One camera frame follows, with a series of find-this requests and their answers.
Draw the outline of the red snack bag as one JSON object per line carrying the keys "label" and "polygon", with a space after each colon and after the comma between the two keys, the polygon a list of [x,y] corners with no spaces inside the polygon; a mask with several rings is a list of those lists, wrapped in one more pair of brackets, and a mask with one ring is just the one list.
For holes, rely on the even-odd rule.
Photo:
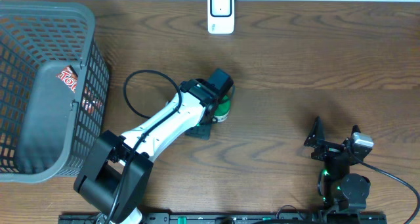
{"label": "red snack bag", "polygon": [[[70,66],[66,66],[63,70],[56,75],[56,77],[65,83],[70,90],[75,93],[78,76],[75,70]],[[100,110],[103,106],[102,101],[88,88],[85,87],[83,90],[85,96],[82,98],[82,107],[89,113],[93,114],[96,110]]]}

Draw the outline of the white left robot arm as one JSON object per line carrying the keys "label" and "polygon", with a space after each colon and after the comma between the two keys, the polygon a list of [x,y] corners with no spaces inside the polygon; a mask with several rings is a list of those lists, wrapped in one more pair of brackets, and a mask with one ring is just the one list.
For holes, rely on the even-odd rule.
{"label": "white left robot arm", "polygon": [[138,203],[158,156],[180,135],[225,120],[218,115],[234,90],[232,77],[220,68],[208,79],[191,79],[174,85],[172,101],[138,127],[116,135],[100,134],[73,185],[74,190],[99,210],[103,223],[140,223]]}

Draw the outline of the green lid jar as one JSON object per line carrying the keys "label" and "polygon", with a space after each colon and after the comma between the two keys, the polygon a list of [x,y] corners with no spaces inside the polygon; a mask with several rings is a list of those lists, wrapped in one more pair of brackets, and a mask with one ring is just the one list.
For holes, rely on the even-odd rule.
{"label": "green lid jar", "polygon": [[222,102],[218,105],[212,118],[212,122],[221,123],[228,118],[231,102],[229,96],[224,96]]}

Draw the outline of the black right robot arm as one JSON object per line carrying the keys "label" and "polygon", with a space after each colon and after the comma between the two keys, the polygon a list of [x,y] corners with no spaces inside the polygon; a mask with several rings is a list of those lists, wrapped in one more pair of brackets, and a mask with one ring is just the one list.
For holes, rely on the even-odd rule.
{"label": "black right robot arm", "polygon": [[341,144],[326,141],[321,118],[314,120],[304,146],[313,148],[313,160],[324,163],[318,181],[325,209],[330,212],[357,212],[366,209],[370,180],[350,172],[350,167],[360,163],[373,149],[373,139],[360,131],[357,125]]}

